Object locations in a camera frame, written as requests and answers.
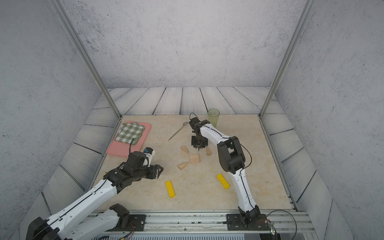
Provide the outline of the wooden triangle block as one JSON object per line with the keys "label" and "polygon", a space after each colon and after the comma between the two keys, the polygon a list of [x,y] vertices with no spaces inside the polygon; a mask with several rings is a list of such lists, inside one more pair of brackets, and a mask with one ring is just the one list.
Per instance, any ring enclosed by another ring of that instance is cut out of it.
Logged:
{"label": "wooden triangle block", "polygon": [[179,164],[178,165],[178,168],[179,168],[179,170],[183,170],[185,167],[187,167],[189,165],[189,163],[188,162],[185,162],[185,163],[182,163],[182,164]]}
{"label": "wooden triangle block", "polygon": [[212,152],[209,149],[209,147],[206,147],[206,154],[207,154],[207,156],[211,156],[212,155]]}
{"label": "wooden triangle block", "polygon": [[188,151],[188,149],[187,149],[186,146],[181,146],[181,150],[182,150],[184,153],[186,153],[187,155],[189,154],[189,151]]}

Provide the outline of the wooden square block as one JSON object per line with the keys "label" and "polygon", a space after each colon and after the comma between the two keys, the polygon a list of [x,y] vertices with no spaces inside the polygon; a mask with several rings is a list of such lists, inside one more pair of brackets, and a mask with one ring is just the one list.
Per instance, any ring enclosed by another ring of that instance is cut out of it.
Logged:
{"label": "wooden square block", "polygon": [[190,164],[198,164],[201,162],[199,154],[189,155]]}

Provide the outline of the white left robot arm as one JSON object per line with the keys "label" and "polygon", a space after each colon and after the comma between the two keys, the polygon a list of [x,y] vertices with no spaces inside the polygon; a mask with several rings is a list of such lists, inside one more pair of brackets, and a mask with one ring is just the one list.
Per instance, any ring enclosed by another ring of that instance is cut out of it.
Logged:
{"label": "white left robot arm", "polygon": [[91,190],[61,211],[46,218],[33,220],[28,227],[27,240],[90,240],[112,229],[135,231],[130,212],[120,204],[111,206],[97,217],[86,217],[100,205],[119,194],[126,187],[142,179],[157,179],[163,172],[160,165],[152,165],[156,152],[145,148],[135,151],[118,167],[107,172]]}

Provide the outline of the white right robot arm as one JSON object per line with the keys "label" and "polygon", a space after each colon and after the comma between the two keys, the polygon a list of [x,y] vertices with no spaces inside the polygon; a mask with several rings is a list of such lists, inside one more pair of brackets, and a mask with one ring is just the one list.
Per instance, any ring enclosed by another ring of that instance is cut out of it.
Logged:
{"label": "white right robot arm", "polygon": [[221,133],[209,121],[201,121],[198,117],[191,118],[189,125],[194,133],[191,140],[194,148],[203,149],[208,146],[208,142],[216,145],[220,166],[230,175],[235,187],[240,221],[244,227],[254,225],[262,214],[247,181],[246,158],[240,140],[236,136],[230,137]]}

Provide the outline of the metal spoon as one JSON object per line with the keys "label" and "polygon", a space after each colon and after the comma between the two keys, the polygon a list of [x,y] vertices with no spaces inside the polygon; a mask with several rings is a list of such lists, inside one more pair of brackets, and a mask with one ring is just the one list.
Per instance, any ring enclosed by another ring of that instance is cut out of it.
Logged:
{"label": "metal spoon", "polygon": [[189,122],[184,122],[183,125],[169,138],[169,140],[171,140],[176,134],[178,134],[188,124]]}

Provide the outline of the yellow long block left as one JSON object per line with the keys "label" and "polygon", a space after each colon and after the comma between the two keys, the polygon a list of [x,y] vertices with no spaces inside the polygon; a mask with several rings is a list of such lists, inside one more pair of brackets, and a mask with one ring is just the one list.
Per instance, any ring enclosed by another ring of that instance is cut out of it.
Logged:
{"label": "yellow long block left", "polygon": [[171,181],[166,181],[166,182],[165,182],[165,185],[166,185],[166,188],[167,188],[169,197],[170,197],[170,198],[175,197],[175,196],[176,196],[176,193],[175,193],[175,190],[174,190],[174,188],[173,188],[172,182],[171,182]]}

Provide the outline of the yellow long block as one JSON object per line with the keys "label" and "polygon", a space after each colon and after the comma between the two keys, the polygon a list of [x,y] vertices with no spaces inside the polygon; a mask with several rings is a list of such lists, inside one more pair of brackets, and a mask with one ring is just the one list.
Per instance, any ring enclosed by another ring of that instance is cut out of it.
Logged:
{"label": "yellow long block", "polygon": [[175,196],[176,196],[176,193],[175,193],[175,190],[174,190],[174,188],[173,188],[172,182],[171,182],[171,181],[166,181],[166,182],[165,182],[165,185],[166,185],[166,188],[167,188],[169,197],[170,197],[170,198],[175,197]]}
{"label": "yellow long block", "polygon": [[224,176],[222,174],[218,174],[217,175],[217,179],[219,180],[219,182],[222,184],[222,186],[224,187],[224,189],[228,189],[230,188],[230,184],[227,182],[227,180],[224,178]]}

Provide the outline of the green translucent plastic cup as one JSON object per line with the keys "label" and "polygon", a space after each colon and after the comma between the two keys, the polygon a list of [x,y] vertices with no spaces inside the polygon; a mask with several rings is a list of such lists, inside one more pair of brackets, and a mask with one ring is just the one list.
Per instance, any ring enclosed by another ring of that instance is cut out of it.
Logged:
{"label": "green translucent plastic cup", "polygon": [[217,127],[219,116],[220,116],[219,110],[217,109],[208,110],[208,121],[213,125],[214,128]]}

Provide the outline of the yellow long block right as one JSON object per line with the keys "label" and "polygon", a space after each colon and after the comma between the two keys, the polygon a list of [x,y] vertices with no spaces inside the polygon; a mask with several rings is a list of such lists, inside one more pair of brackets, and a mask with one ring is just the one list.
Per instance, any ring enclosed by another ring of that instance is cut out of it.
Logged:
{"label": "yellow long block right", "polygon": [[224,187],[224,189],[228,189],[230,188],[230,184],[227,182],[227,180],[224,178],[224,176],[222,174],[218,174],[217,175],[217,179],[219,180],[219,182],[222,184],[222,186]]}

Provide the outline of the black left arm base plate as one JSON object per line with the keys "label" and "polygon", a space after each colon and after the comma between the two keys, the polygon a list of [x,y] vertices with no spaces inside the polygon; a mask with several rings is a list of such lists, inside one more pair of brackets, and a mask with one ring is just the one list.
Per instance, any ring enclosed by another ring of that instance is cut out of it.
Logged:
{"label": "black left arm base plate", "polygon": [[142,232],[144,230],[146,215],[124,215],[119,218],[117,225],[110,231],[114,232]]}

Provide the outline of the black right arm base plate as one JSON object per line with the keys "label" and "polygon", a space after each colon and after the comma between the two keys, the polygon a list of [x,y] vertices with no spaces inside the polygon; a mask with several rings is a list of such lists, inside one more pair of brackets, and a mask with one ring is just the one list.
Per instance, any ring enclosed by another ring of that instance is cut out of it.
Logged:
{"label": "black right arm base plate", "polygon": [[268,220],[254,220],[245,224],[240,214],[227,214],[226,224],[228,231],[269,231],[270,224]]}

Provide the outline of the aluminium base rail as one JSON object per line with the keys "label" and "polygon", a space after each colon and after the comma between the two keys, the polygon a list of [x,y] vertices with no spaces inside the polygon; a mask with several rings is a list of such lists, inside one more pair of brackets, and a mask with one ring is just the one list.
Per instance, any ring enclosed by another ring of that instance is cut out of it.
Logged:
{"label": "aluminium base rail", "polygon": [[132,211],[146,215],[142,232],[106,231],[97,240],[316,240],[308,213],[294,210],[264,210],[269,231],[228,231],[227,214],[238,211]]}

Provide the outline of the right aluminium frame post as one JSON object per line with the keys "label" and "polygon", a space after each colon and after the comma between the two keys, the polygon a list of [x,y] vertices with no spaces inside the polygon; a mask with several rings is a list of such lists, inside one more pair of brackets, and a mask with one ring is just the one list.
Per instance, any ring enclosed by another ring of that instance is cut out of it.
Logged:
{"label": "right aluminium frame post", "polygon": [[263,104],[263,107],[261,109],[261,112],[259,114],[259,118],[262,119],[264,115],[267,113],[268,107],[272,101],[273,96],[275,95],[279,84],[282,80],[282,77],[284,75],[284,72],[286,68],[289,65],[289,62],[292,58],[292,55],[295,51],[295,48],[300,40],[301,35],[303,34],[303,31],[305,29],[305,26],[308,22],[308,19],[310,18],[311,12],[313,11],[313,8],[315,6],[316,1],[315,0],[307,0],[304,6],[304,9],[301,13],[301,16],[299,18],[299,21],[295,27],[295,30],[292,34],[292,37],[290,39],[289,45],[287,47],[287,50],[284,54],[284,57],[281,61],[281,64],[278,68],[278,71],[275,75],[274,80],[272,81],[272,84],[270,86],[270,90],[267,94],[267,98]]}

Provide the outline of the aluminium frame post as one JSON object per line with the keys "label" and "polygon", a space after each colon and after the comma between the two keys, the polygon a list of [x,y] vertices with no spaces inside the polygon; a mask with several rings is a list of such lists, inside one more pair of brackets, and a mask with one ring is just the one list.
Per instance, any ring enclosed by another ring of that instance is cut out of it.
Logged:
{"label": "aluminium frame post", "polygon": [[64,27],[65,31],[67,32],[68,36],[70,37],[71,41],[75,45],[78,53],[80,54],[81,59],[83,60],[84,64],[86,65],[87,69],[91,73],[95,83],[99,87],[102,95],[105,97],[107,103],[112,108],[113,112],[117,116],[119,120],[122,119],[122,114],[118,110],[115,101],[111,97],[111,94],[109,93],[106,85],[104,84],[100,74],[98,73],[93,61],[91,60],[89,54],[87,53],[87,50],[82,43],[78,33],[76,32],[73,24],[71,23],[71,20],[69,19],[61,1],[59,0],[49,0],[49,3],[53,10],[55,11],[59,21],[61,22],[62,26]]}
{"label": "aluminium frame post", "polygon": [[282,77],[284,75],[284,72],[286,68],[289,65],[289,62],[292,58],[292,55],[295,51],[295,48],[300,40],[301,35],[303,34],[303,31],[305,29],[305,26],[308,22],[308,19],[310,18],[311,12],[313,11],[313,8],[315,6],[316,1],[315,0],[307,0],[304,6],[304,9],[301,13],[301,16],[299,18],[299,21],[295,27],[295,30],[292,34],[292,37],[290,39],[289,45],[287,47],[287,50],[284,54],[284,57],[281,61],[281,64],[278,68],[278,71],[275,75],[274,80],[272,81],[272,84],[270,86],[270,90],[267,94],[267,98],[263,104],[263,107],[261,109],[261,112],[259,114],[259,118],[262,119],[264,115],[267,113],[268,107],[272,101],[273,96],[275,95],[279,84],[282,80]]}

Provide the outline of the left aluminium frame post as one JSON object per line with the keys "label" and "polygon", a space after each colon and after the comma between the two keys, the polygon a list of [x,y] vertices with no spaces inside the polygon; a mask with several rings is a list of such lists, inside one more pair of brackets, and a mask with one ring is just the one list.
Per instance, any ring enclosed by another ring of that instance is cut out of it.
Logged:
{"label": "left aluminium frame post", "polygon": [[80,54],[81,59],[83,60],[84,64],[86,65],[87,69],[91,73],[95,83],[99,87],[102,95],[105,97],[107,103],[112,108],[113,112],[117,116],[119,120],[122,119],[122,114],[118,110],[115,101],[111,97],[111,94],[109,93],[106,85],[104,84],[100,74],[98,73],[93,61],[91,60],[89,54],[87,53],[87,50],[82,43],[78,33],[76,32],[73,24],[71,23],[71,20],[69,19],[61,1],[59,0],[49,0],[49,3],[53,10],[55,11],[59,21],[61,22],[62,26],[64,27],[65,31],[67,32],[68,36],[70,37],[71,41],[75,45],[78,53]]}

